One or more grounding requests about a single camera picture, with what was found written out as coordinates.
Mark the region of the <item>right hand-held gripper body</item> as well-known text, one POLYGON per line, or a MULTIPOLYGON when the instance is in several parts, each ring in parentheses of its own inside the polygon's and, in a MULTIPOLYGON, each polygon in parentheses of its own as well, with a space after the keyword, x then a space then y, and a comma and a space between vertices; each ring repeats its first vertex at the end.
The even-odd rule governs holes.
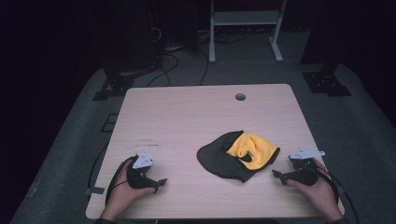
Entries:
POLYGON ((314 158, 322 157, 325 152, 317 149, 299 147, 289 155, 295 169, 294 179, 306 186, 312 186, 318 181, 318 167, 314 158))

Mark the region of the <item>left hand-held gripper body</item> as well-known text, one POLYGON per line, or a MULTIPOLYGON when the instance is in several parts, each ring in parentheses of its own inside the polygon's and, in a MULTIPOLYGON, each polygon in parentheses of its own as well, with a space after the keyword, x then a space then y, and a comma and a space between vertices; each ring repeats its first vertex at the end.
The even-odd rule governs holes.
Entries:
POLYGON ((147 152, 132 157, 131 165, 127 169, 127 181, 132 189, 154 188, 150 178, 146 176, 152 165, 153 160, 147 152))

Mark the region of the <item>yellow and black cloth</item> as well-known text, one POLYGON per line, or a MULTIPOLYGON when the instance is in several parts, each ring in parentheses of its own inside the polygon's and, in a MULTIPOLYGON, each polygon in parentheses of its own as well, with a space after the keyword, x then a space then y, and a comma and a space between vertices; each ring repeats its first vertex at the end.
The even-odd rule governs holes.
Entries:
POLYGON ((196 158, 211 174, 242 183, 273 164, 280 148, 254 133, 225 133, 201 147, 196 158))

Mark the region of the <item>person's left hand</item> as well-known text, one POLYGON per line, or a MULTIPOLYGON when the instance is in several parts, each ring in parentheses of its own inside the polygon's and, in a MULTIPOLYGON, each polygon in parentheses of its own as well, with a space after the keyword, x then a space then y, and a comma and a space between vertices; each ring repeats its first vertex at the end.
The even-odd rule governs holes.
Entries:
POLYGON ((120 170, 116 179, 116 187, 112 190, 106 207, 99 218, 117 222, 118 217, 129 208, 137 199, 154 193, 154 188, 132 189, 127 181, 127 161, 120 170))

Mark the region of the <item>person's right hand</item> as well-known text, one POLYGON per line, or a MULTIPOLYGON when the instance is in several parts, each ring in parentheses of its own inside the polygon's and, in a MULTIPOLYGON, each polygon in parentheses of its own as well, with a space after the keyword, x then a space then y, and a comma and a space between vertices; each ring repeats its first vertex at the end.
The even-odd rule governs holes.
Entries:
POLYGON ((320 177, 318 182, 313 186, 306 186, 295 180, 289 180, 288 184, 299 190, 313 204, 322 214, 326 223, 344 218, 338 207, 332 187, 323 178, 320 177))

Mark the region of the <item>grey tape strip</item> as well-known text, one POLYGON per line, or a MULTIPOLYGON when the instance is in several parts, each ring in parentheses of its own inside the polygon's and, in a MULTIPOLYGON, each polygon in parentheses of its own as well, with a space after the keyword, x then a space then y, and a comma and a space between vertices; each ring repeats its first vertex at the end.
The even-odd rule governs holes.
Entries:
POLYGON ((104 188, 92 187, 92 188, 87 188, 85 190, 85 194, 91 196, 92 194, 103 194, 104 191, 105 191, 104 188))

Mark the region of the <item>black stand base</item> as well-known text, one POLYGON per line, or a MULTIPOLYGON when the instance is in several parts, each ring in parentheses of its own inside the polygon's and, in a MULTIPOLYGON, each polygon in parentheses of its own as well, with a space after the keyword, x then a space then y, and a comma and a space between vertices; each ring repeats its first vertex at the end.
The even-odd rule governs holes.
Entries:
POLYGON ((330 97, 350 96, 351 93, 336 77, 338 63, 325 63, 317 72, 303 72, 312 93, 326 93, 330 97))
POLYGON ((106 80, 102 88, 93 96, 94 101, 105 101, 109 97, 121 97, 132 88, 134 80, 154 71, 153 67, 127 71, 105 71, 106 80))

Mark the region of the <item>white metal stand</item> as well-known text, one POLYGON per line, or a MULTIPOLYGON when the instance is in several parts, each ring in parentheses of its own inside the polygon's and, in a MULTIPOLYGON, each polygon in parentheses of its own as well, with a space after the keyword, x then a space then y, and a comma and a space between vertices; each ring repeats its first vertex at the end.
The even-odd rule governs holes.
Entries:
POLYGON ((277 44, 281 24, 288 0, 282 0, 278 10, 263 11, 216 11, 215 1, 210 2, 209 52, 208 61, 216 61, 215 28, 218 26, 274 25, 273 35, 269 37, 270 46, 278 63, 284 61, 277 44))

